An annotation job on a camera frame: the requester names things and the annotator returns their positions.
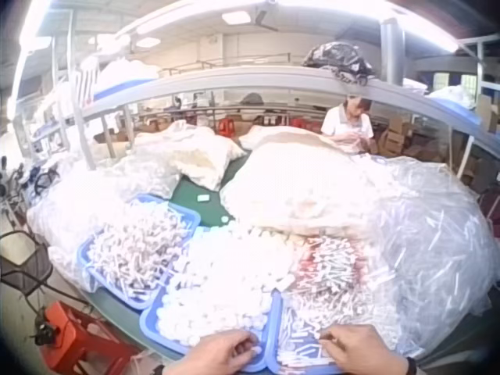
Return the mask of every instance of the dark hair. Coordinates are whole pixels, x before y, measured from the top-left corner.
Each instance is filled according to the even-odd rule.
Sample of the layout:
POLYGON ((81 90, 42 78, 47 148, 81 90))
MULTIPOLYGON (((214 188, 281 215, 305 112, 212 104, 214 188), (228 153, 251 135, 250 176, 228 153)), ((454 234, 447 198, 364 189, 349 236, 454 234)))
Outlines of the dark hair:
MULTIPOLYGON (((349 99, 354 99, 354 98, 359 98, 359 96, 349 95, 348 98, 345 99, 344 102, 345 109, 347 109, 347 101, 349 99)), ((359 100, 358 108, 363 109, 365 112, 369 112, 372 108, 372 101, 369 99, 361 98, 361 100, 359 100)))

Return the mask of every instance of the window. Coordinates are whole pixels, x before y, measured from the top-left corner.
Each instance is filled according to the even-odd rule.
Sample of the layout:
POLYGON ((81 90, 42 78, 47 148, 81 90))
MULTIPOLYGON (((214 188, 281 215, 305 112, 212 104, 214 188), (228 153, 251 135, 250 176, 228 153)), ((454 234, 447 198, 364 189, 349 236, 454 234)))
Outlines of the window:
POLYGON ((460 84, 470 94, 471 98, 476 98, 477 76, 462 74, 460 84))
POLYGON ((449 73, 435 73, 434 82, 432 83, 432 88, 434 91, 439 90, 441 88, 445 88, 446 86, 448 86, 449 81, 450 81, 449 73))

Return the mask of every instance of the black chair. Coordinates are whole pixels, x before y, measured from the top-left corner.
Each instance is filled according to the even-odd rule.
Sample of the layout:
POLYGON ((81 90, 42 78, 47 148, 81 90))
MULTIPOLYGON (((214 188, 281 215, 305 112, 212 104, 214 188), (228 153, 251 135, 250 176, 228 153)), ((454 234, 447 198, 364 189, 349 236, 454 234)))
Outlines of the black chair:
POLYGON ((0 267, 2 283, 20 291, 25 297, 29 297, 52 275, 53 266, 48 258, 47 246, 35 240, 33 236, 23 230, 13 230, 0 235, 0 240, 22 234, 33 243, 35 250, 23 263, 16 264, 0 254, 0 267))

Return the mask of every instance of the red stool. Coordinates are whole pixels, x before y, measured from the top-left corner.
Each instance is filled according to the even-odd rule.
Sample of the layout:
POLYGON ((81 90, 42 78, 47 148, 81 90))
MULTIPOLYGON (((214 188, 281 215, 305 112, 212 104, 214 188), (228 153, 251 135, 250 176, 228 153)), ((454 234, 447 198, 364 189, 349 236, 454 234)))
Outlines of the red stool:
POLYGON ((222 119, 221 121, 219 121, 217 133, 224 137, 232 138, 234 136, 234 120, 222 119))
POLYGON ((305 129, 307 127, 307 122, 304 119, 291 119, 291 125, 299 129, 305 129))
POLYGON ((58 328, 55 344, 41 347, 41 354, 48 368, 61 375, 87 374, 80 361, 85 362, 89 353, 110 360, 105 375, 120 375, 138 350, 120 342, 103 322, 83 314, 62 302, 56 302, 45 310, 45 317, 58 328), (92 334, 89 324, 95 324, 109 338, 92 334))

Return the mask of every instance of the workbench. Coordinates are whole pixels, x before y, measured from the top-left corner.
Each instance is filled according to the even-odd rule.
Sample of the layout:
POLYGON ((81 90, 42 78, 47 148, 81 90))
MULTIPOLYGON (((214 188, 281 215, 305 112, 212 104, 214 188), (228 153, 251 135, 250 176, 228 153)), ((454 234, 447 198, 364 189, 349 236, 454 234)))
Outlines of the workbench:
MULTIPOLYGON (((236 172, 245 164, 247 158, 248 156, 237 159, 227 167, 222 186, 233 179, 236 172)), ((223 225, 220 218, 229 216, 228 212, 220 204, 218 192, 199 187, 186 177, 181 179, 171 198, 171 202, 197 211, 202 217, 201 225, 206 227, 223 225), (200 194, 210 195, 210 201, 198 202, 197 197, 200 194)), ((84 292, 84 296, 110 323, 114 324, 138 344, 160 354, 167 362, 168 360, 177 360, 182 356, 147 338, 139 327, 141 312, 124 305, 105 289, 99 288, 95 293, 84 292)), ((476 349, 479 345, 484 345, 488 340, 495 339, 495 330, 492 327, 498 327, 499 324, 500 315, 494 309, 489 309, 481 317, 467 315, 439 347, 419 361, 420 365, 425 367, 447 355, 476 349)), ((271 374, 271 372, 264 370, 259 374, 271 374)))

